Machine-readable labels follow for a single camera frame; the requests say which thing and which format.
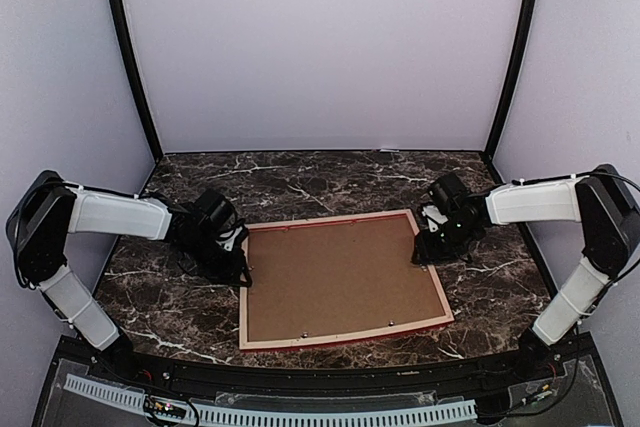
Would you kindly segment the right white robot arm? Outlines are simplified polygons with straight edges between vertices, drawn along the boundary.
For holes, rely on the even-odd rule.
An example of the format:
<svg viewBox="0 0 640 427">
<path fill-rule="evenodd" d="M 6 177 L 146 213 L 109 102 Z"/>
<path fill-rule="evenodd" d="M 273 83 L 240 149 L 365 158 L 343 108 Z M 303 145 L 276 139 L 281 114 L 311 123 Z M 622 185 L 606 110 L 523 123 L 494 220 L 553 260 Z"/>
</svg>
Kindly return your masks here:
<svg viewBox="0 0 640 427">
<path fill-rule="evenodd" d="M 580 173 L 519 179 L 474 192 L 455 173 L 435 180 L 419 209 L 425 229 L 414 237 L 412 261 L 460 260 L 491 227 L 532 224 L 537 233 L 562 233 L 574 252 L 563 283 L 519 339 L 510 371 L 534 379 L 548 350 L 589 317 L 606 293 L 639 264 L 639 186 L 613 165 Z"/>
</svg>

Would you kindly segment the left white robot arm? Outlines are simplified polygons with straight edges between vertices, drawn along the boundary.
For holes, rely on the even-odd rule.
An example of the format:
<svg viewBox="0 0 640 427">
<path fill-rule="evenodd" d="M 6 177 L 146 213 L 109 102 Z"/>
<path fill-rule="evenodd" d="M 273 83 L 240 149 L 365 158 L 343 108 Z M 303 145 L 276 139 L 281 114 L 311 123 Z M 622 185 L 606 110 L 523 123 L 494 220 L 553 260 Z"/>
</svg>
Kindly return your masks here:
<svg viewBox="0 0 640 427">
<path fill-rule="evenodd" d="M 9 215 L 6 237 L 19 285 L 40 292 L 61 320 L 92 348 L 120 383 L 141 374 L 128 338 L 70 265 L 67 241 L 92 233 L 159 241 L 190 261 L 190 274 L 213 284 L 250 287 L 243 244 L 249 229 L 232 203 L 208 189 L 177 203 L 159 192 L 126 194 L 63 179 L 43 170 Z"/>
</svg>

